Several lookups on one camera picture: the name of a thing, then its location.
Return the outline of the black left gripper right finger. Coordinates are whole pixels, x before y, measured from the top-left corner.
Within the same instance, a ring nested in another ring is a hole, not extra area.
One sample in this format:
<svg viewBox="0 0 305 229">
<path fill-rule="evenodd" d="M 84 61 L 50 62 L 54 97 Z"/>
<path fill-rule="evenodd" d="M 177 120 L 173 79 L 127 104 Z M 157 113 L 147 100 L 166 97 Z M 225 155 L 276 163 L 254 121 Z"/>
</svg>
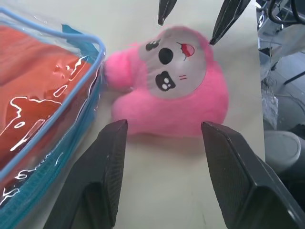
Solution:
<svg viewBox="0 0 305 229">
<path fill-rule="evenodd" d="M 201 125 L 214 192 L 228 229 L 305 229 L 305 212 L 237 131 Z"/>
</svg>

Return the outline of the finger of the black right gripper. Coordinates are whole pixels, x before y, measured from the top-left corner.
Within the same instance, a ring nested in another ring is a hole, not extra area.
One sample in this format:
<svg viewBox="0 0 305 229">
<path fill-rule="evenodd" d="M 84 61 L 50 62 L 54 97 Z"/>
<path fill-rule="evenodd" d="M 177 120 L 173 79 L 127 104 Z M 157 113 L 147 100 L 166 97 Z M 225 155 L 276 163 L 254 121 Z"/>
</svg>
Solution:
<svg viewBox="0 0 305 229">
<path fill-rule="evenodd" d="M 165 19 L 173 10 L 177 0 L 159 0 L 158 25 L 163 25 Z"/>
<path fill-rule="evenodd" d="M 224 0 L 217 17 L 210 45 L 215 45 L 242 15 L 251 0 Z"/>
</svg>

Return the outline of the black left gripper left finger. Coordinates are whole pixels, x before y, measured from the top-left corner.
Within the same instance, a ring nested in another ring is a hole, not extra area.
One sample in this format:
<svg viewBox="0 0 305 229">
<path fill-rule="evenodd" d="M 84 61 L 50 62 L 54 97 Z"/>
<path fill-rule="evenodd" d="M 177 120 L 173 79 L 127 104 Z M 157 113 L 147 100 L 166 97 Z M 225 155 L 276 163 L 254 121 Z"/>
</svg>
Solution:
<svg viewBox="0 0 305 229">
<path fill-rule="evenodd" d="M 118 212 L 128 122 L 106 125 L 72 166 L 44 229 L 72 229 L 85 202 L 90 229 L 113 229 Z"/>
</svg>

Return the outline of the clear plastic pouch blue trim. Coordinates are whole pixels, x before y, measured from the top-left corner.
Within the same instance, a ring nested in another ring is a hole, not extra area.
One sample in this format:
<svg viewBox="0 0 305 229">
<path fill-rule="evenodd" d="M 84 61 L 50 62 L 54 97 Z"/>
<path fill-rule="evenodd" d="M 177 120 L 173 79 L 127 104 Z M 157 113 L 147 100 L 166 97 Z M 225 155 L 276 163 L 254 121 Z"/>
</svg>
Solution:
<svg viewBox="0 0 305 229">
<path fill-rule="evenodd" d="M 3 3 L 0 25 L 86 57 L 91 64 L 57 111 L 0 169 L 0 229 L 14 229 L 44 196 L 90 127 L 100 98 L 105 47 L 96 36 Z"/>
</svg>

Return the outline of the orange cloth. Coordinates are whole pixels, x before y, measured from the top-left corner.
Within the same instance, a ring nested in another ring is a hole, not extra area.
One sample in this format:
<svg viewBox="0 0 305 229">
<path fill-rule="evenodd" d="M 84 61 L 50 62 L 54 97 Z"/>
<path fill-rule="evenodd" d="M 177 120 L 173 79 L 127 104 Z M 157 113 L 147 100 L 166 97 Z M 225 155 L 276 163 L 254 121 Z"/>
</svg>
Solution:
<svg viewBox="0 0 305 229">
<path fill-rule="evenodd" d="M 0 169 L 57 111 L 90 67 L 86 57 L 0 25 Z"/>
</svg>

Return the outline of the grey round stool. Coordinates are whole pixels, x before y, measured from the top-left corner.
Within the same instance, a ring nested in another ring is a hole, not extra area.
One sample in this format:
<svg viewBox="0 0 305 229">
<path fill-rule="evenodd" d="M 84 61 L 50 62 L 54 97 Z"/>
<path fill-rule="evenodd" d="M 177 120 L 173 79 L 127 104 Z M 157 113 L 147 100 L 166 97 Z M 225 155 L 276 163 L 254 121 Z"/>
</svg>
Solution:
<svg viewBox="0 0 305 229">
<path fill-rule="evenodd" d="M 264 131 L 265 162 L 282 179 L 305 179 L 305 140 L 288 131 Z"/>
</svg>

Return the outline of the crumpled clear plastic sheet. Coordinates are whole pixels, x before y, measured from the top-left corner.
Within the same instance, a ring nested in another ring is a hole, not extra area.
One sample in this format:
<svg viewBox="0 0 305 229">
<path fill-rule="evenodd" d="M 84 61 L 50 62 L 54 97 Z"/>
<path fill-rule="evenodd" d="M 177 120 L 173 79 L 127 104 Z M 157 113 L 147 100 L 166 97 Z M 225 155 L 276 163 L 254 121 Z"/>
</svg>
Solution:
<svg viewBox="0 0 305 229">
<path fill-rule="evenodd" d="M 264 129 L 276 130 L 278 121 L 278 99 L 275 97 L 268 78 L 261 81 L 262 112 Z"/>
</svg>

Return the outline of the pink plush toy grey face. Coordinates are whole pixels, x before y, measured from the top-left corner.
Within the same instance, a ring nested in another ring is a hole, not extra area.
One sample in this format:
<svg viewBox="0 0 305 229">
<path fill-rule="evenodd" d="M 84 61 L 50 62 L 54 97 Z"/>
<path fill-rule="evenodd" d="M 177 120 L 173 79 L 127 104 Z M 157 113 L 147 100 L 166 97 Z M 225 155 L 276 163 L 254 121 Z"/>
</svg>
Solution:
<svg viewBox="0 0 305 229">
<path fill-rule="evenodd" d="M 196 137 L 202 122 L 223 123 L 229 106 L 224 74 L 209 41 L 174 26 L 142 44 L 110 55 L 107 85 L 122 92 L 112 105 L 114 121 L 128 133 Z"/>
</svg>

